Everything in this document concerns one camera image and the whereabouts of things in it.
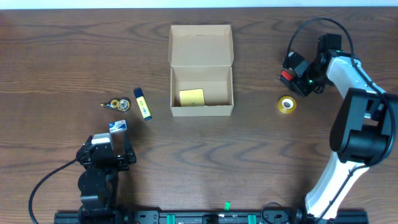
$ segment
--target red object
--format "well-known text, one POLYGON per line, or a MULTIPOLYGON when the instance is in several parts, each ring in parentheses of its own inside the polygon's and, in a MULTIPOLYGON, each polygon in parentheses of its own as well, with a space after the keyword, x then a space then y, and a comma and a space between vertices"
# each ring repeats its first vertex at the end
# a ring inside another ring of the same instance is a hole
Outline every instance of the red object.
POLYGON ((287 79, 287 81, 292 81, 293 77, 291 77, 286 71, 282 71, 281 75, 287 79))

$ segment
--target open box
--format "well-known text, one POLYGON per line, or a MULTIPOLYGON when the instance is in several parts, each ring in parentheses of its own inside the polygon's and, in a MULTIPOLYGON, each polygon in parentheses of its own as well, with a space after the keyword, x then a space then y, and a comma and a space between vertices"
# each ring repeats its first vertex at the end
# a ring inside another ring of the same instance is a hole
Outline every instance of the open box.
POLYGON ((171 26, 170 107, 173 116, 230 116, 234 107, 230 25, 171 26), (205 106, 181 106, 180 91, 203 89, 205 106))

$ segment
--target eraser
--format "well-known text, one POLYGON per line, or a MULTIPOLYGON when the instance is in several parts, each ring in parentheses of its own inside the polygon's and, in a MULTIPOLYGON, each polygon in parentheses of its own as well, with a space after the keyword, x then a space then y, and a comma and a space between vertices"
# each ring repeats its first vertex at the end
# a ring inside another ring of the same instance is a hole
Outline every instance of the eraser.
POLYGON ((109 124, 109 132, 111 134, 127 130, 126 120, 115 121, 109 124))

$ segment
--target black mechanical device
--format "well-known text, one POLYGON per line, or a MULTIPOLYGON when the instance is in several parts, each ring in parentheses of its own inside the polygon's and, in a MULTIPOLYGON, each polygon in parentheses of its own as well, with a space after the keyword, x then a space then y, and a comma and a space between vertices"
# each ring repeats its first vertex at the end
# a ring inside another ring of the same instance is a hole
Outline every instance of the black mechanical device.
POLYGON ((279 79, 300 96, 322 93, 327 85, 335 85, 344 98, 331 129, 329 163, 318 184, 299 208, 281 207, 269 203, 261 211, 161 212, 157 210, 127 211, 116 205, 118 172, 128 170, 136 157, 126 133, 126 155, 114 157, 109 133, 89 138, 76 154, 76 159, 46 176, 36 186, 75 161, 86 168, 78 181, 83 206, 76 213, 56 213, 54 223, 112 223, 112 224, 367 224, 362 210, 338 210, 355 180, 370 167, 382 162, 391 152, 396 135, 398 96, 387 94, 374 84, 354 55, 351 37, 346 29, 331 19, 315 18, 305 22, 293 35, 282 64, 279 79), (313 21, 329 21, 343 29, 350 52, 341 49, 341 36, 326 34, 318 40, 317 57, 308 63, 291 52, 298 32, 313 21), (366 124, 372 120, 375 125, 366 124))

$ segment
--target green object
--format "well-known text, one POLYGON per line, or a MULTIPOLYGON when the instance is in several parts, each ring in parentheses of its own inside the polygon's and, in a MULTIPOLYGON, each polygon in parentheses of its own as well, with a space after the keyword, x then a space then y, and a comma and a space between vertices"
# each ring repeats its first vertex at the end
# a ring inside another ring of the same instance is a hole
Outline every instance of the green object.
POLYGON ((249 220, 249 224, 257 223, 256 215, 248 215, 248 220, 249 220))
POLYGON ((167 215, 167 224, 175 224, 175 215, 167 215))
POLYGON ((231 208, 231 202, 225 202, 224 210, 229 211, 229 208, 231 208))

